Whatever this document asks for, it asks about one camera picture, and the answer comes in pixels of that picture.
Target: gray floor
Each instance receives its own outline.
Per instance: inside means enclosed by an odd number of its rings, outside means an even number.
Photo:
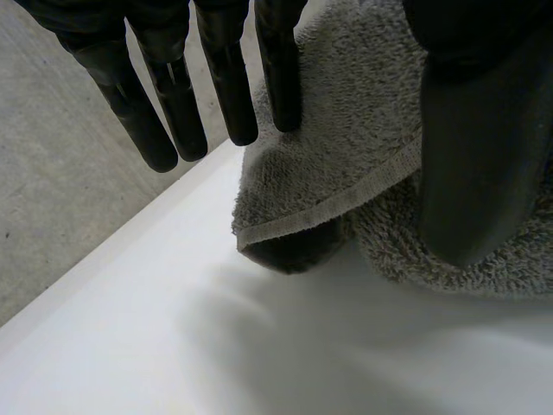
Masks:
[[[313,0],[302,21],[323,2]],[[0,326],[189,170],[144,164],[96,86],[11,0],[0,0]],[[130,54],[153,87],[132,35]],[[251,13],[242,46],[250,83],[261,65]],[[226,138],[191,18],[186,56],[210,148]]]

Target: white table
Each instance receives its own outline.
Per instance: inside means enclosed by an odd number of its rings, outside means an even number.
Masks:
[[[551,303],[235,251],[229,143],[0,329],[2,415],[550,414]]]

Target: towel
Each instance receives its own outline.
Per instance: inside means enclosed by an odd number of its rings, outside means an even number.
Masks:
[[[553,293],[553,163],[532,216],[466,269],[425,249],[416,224],[425,52],[400,0],[331,0],[298,35],[302,128],[277,131],[264,88],[232,229],[238,250],[283,273],[320,265],[355,239],[370,267],[397,283],[483,297]]]

